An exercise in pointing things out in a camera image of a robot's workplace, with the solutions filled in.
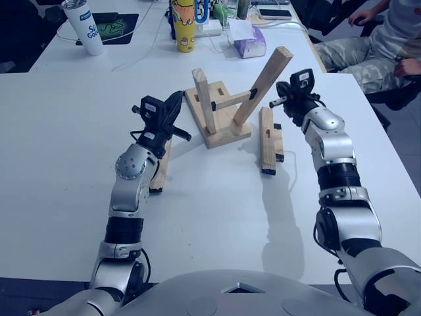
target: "tissue box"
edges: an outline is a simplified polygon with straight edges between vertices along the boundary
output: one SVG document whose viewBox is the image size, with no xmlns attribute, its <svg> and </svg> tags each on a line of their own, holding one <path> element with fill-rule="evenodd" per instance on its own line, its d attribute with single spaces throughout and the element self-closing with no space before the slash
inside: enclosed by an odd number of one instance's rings
<svg viewBox="0 0 421 316">
<path fill-rule="evenodd" d="M 266 41 L 262 32 L 253 25 L 253 33 L 255 34 L 255 39 L 234 41 L 234 46 L 241 58 L 260 57 L 266 54 Z"/>
</svg>

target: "person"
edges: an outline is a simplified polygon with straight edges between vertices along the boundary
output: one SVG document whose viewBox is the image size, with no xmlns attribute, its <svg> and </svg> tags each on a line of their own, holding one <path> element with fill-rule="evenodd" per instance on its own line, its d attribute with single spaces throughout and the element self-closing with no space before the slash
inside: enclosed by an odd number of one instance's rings
<svg viewBox="0 0 421 316">
<path fill-rule="evenodd" d="M 370 36 L 315 45 L 328 71 L 353 74 L 365 94 L 402 88 L 410 83 L 405 76 L 421 74 L 420 0 L 381 0 L 354 12 L 349 24 L 363 26 L 386 9 L 384 23 Z"/>
</svg>

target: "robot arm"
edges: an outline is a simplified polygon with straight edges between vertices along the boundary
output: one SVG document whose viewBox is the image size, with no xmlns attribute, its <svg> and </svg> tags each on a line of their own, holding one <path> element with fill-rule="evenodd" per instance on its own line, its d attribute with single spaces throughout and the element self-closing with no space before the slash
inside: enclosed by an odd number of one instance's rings
<svg viewBox="0 0 421 316">
<path fill-rule="evenodd" d="M 89 290 L 77 293 L 43 315 L 112 315 L 141 293 L 144 270 L 137 258 L 142 252 L 143 212 L 149 185 L 165 154 L 165 143 L 173 135 L 191 139 L 187 132 L 174 126 L 182 97 L 181 91 L 165 102 L 147 96 L 140 107 L 132 108 L 145 121 L 145 129 L 130 133 L 136 143 L 117 159 L 107 231 L 99 246 Z"/>
<path fill-rule="evenodd" d="M 320 186 L 314 239 L 344 265 L 366 310 L 398 315 L 421 302 L 421 268 L 399 251 L 382 247 L 382 228 L 361 186 L 344 120 L 311 94 L 313 86 L 311 69 L 293 74 L 290 84 L 277 83 L 280 99 L 270 107 L 284 105 L 311 147 Z"/>
</svg>

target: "person's hand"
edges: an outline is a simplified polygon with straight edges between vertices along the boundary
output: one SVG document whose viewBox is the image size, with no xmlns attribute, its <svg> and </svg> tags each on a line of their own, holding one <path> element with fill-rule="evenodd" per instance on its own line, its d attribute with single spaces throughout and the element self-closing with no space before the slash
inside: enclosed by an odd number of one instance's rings
<svg viewBox="0 0 421 316">
<path fill-rule="evenodd" d="M 403 59 L 395 66 L 393 74 L 396 77 L 414 76 L 421 74 L 421 61 L 416 59 Z"/>
<path fill-rule="evenodd" d="M 357 25 L 364 25 L 368 21 L 371 21 L 374 18 L 374 16 L 375 14 L 371 10 L 355 11 L 348 18 L 348 23 L 349 25 L 353 26 L 355 24 L 356 19 L 362 18 L 362 20 Z"/>
</svg>

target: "white tumbler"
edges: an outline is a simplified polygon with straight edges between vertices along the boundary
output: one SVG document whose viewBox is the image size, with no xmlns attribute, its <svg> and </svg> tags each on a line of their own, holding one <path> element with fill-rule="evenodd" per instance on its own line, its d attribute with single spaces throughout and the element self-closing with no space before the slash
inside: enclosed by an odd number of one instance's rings
<svg viewBox="0 0 421 316">
<path fill-rule="evenodd" d="M 64 0 L 64 13 L 76 35 L 91 55 L 100 55 L 105 48 L 86 0 Z"/>
</svg>

